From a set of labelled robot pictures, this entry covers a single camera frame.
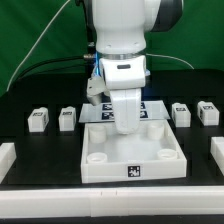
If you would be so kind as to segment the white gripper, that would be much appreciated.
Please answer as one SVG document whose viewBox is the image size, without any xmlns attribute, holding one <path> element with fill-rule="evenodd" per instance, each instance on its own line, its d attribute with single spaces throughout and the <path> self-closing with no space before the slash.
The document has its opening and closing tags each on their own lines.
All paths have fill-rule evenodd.
<svg viewBox="0 0 224 224">
<path fill-rule="evenodd" d="M 102 102 L 102 93 L 110 94 L 116 129 L 120 134 L 134 133 L 140 124 L 141 88 L 145 86 L 146 58 L 100 59 L 101 76 L 87 82 L 87 99 L 93 106 Z"/>
</svg>

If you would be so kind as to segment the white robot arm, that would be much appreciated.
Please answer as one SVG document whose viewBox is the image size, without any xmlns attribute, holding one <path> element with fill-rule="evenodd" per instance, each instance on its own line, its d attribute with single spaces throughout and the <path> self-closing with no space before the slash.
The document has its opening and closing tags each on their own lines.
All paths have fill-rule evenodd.
<svg viewBox="0 0 224 224">
<path fill-rule="evenodd" d="M 121 134 L 140 123 L 141 88 L 146 84 L 146 32 L 166 32 L 181 18 L 184 0 L 75 0 L 83 4 L 87 26 L 96 32 L 100 55 L 87 84 L 87 98 L 110 97 Z"/>
</svg>

